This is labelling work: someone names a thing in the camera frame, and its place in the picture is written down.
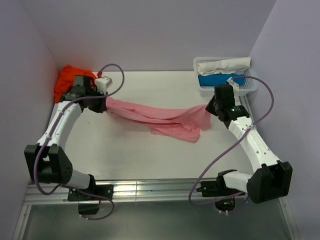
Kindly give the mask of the pink t shirt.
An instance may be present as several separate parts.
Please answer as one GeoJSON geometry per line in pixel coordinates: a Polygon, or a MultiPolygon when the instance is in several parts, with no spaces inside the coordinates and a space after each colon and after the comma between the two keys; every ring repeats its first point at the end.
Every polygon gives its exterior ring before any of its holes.
{"type": "Polygon", "coordinates": [[[154,135],[168,136],[195,143],[201,131],[211,128],[211,115],[206,105],[190,108],[157,108],[147,105],[106,98],[107,112],[126,120],[143,124],[154,135]]]}

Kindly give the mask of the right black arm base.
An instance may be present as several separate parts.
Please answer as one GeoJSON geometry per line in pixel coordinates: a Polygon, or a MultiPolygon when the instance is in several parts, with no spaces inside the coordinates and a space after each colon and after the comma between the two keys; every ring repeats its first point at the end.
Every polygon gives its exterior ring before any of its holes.
{"type": "MultiPolygon", "coordinates": [[[[240,191],[233,188],[227,188],[224,183],[219,180],[201,181],[200,187],[196,189],[198,193],[202,194],[202,197],[226,197],[239,193],[240,191]]],[[[221,199],[214,203],[215,207],[222,212],[233,211],[236,207],[236,199],[234,196],[226,199],[221,199]]]]}

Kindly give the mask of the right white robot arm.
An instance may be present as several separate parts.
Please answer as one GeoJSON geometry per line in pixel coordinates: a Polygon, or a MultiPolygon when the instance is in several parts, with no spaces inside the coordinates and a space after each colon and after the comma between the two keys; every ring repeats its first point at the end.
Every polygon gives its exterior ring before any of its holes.
{"type": "Polygon", "coordinates": [[[205,109],[218,117],[236,137],[253,170],[252,175],[235,169],[218,173],[215,194],[228,196],[244,192],[255,204],[287,196],[293,168],[270,150],[246,108],[236,105],[233,87],[229,84],[215,86],[214,95],[205,109]]]}

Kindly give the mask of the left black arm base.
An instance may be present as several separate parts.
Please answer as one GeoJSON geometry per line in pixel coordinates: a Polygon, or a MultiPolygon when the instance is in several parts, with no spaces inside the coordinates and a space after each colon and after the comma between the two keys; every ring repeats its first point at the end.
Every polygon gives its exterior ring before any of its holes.
{"type": "Polygon", "coordinates": [[[111,203],[111,212],[115,209],[112,201],[114,186],[112,184],[96,185],[93,191],[70,189],[67,196],[68,202],[78,203],[78,213],[82,216],[96,215],[100,210],[102,201],[111,203]]]}

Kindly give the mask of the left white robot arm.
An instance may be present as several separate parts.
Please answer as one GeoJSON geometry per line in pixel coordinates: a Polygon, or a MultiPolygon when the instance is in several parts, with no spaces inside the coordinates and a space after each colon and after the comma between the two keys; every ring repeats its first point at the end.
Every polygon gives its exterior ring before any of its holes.
{"type": "Polygon", "coordinates": [[[107,88],[112,83],[109,77],[93,79],[77,75],[73,85],[62,93],[56,113],[43,136],[36,144],[24,150],[30,178],[36,186],[58,184],[79,189],[86,200],[96,197],[98,188],[94,177],[74,169],[65,153],[71,130],[84,109],[103,113],[106,108],[107,88]]]}

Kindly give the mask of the orange t shirt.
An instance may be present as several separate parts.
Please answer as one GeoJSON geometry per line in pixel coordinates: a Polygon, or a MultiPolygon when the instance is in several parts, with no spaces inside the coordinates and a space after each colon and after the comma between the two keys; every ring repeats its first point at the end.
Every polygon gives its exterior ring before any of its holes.
{"type": "Polygon", "coordinates": [[[66,92],[69,87],[73,86],[75,76],[91,77],[94,81],[97,78],[89,69],[82,69],[67,64],[60,70],[58,79],[53,88],[55,103],[58,103],[62,94],[66,92]]]}

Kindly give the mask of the rolled blue t shirt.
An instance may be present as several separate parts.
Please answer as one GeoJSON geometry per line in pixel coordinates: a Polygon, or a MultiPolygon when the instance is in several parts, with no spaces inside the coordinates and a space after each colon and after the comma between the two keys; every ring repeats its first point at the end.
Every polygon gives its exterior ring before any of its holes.
{"type": "Polygon", "coordinates": [[[210,74],[210,75],[198,75],[198,81],[200,86],[215,87],[218,85],[226,84],[229,78],[236,78],[234,81],[242,86],[245,83],[245,76],[243,74],[210,74]]]}

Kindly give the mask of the white plastic basket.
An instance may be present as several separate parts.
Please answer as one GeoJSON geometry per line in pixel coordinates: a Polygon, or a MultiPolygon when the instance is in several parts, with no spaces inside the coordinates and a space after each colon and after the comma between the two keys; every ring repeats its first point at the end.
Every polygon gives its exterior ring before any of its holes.
{"type": "MultiPolygon", "coordinates": [[[[235,57],[199,57],[199,58],[201,58],[201,59],[213,58],[214,60],[223,60],[223,59],[234,59],[235,57]]],[[[202,97],[212,97],[214,95],[214,87],[215,86],[200,86],[199,80],[198,80],[198,75],[200,75],[200,74],[197,73],[197,71],[194,67],[194,60],[193,60],[193,70],[194,70],[195,81],[198,86],[198,92],[199,92],[200,96],[202,96],[202,97]]],[[[241,75],[244,75],[245,82],[243,85],[239,85],[239,97],[245,96],[249,92],[256,91],[258,88],[256,81],[251,78],[248,78],[248,76],[250,75],[249,69],[246,70],[241,75]]]]}

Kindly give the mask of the rolled white t shirt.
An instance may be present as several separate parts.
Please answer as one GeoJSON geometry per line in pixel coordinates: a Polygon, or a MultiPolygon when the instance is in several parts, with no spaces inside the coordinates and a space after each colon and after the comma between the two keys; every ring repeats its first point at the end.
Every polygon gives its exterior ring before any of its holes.
{"type": "Polygon", "coordinates": [[[250,57],[213,59],[213,58],[195,58],[194,67],[201,76],[208,75],[241,75],[251,66],[250,57]]]}

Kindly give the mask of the aluminium rail frame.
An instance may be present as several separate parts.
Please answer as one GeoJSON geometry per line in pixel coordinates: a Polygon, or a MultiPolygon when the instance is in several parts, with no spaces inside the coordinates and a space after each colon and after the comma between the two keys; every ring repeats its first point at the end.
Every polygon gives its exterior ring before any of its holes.
{"type": "Polygon", "coordinates": [[[76,169],[114,186],[117,203],[186,201],[197,176],[238,139],[217,117],[196,143],[152,135],[144,127],[85,110],[66,152],[76,169]]]}

